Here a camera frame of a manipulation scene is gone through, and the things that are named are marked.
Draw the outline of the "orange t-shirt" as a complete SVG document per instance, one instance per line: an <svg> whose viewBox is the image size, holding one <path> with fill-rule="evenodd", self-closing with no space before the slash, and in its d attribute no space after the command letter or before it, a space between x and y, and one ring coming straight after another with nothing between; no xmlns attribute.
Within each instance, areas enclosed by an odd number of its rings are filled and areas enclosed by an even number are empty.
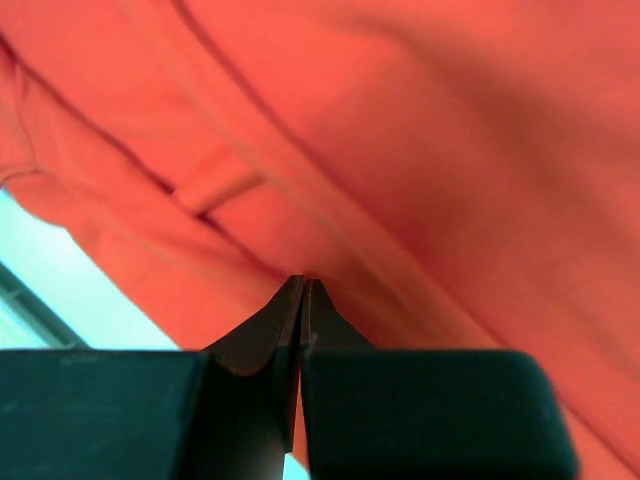
<svg viewBox="0 0 640 480"><path fill-rule="evenodd" d="M183 347L290 275L535 357L639 475L635 1L5 1L1 182Z"/></svg>

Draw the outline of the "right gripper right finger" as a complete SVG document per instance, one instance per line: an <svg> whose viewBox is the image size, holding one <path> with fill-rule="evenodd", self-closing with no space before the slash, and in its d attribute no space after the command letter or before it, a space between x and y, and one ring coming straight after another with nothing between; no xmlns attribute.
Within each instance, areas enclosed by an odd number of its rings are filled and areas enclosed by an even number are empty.
<svg viewBox="0 0 640 480"><path fill-rule="evenodd" d="M301 392L314 479L575 479L552 384L513 350L382 350L322 282L301 305Z"/></svg>

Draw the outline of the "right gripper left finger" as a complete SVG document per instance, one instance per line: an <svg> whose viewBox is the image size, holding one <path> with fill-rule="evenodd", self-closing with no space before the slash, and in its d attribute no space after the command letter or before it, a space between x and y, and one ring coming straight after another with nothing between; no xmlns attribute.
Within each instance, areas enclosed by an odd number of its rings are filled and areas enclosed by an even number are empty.
<svg viewBox="0 0 640 480"><path fill-rule="evenodd" d="M5 479L279 479L304 280L202 350L5 350Z"/></svg>

